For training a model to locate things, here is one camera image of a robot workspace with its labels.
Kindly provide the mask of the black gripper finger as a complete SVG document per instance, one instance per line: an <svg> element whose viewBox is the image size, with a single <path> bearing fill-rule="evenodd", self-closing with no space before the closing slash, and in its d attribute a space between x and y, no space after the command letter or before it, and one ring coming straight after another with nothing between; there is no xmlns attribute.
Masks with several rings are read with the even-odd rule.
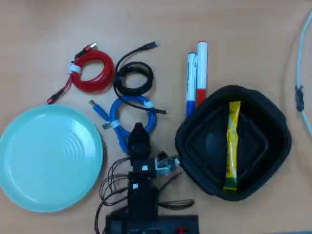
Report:
<svg viewBox="0 0 312 234"><path fill-rule="evenodd" d="M128 136L128 155L135 153L135 145L139 142L139 123L136 123Z"/></svg>
<svg viewBox="0 0 312 234"><path fill-rule="evenodd" d="M151 154L150 136L142 123L139 123L139 151L144 156Z"/></svg>

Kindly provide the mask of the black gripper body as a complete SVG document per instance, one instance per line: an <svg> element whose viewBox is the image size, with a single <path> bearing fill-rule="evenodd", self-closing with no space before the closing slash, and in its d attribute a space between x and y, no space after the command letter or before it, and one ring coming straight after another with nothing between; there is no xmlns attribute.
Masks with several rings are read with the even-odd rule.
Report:
<svg viewBox="0 0 312 234"><path fill-rule="evenodd" d="M156 177L156 160L154 158L130 157L133 170L131 176Z"/></svg>

